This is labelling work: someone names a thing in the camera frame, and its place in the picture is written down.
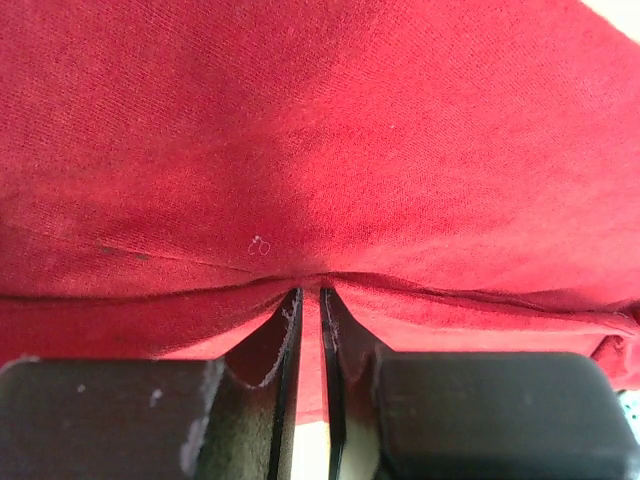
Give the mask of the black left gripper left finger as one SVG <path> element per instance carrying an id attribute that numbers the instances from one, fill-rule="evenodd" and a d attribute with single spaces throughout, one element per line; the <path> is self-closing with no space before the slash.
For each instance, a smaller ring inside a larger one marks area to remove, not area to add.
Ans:
<path id="1" fill-rule="evenodd" d="M 5 479 L 287 479 L 300 290 L 207 360 L 43 360 L 1 370 Z"/>

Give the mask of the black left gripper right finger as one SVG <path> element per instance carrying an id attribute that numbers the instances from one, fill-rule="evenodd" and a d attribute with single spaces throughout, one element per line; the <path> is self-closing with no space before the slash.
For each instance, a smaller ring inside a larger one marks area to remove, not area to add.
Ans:
<path id="1" fill-rule="evenodd" d="M 572 353 L 390 348 L 320 295 L 332 479 L 634 479 L 638 443 Z"/>

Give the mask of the dark red t shirt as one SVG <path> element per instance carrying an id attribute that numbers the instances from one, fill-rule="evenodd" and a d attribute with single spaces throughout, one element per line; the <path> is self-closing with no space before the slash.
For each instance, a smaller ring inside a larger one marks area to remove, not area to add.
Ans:
<path id="1" fill-rule="evenodd" d="M 1 358 L 217 356 L 305 291 L 639 385 L 639 46 L 579 1 L 5 1 Z"/>

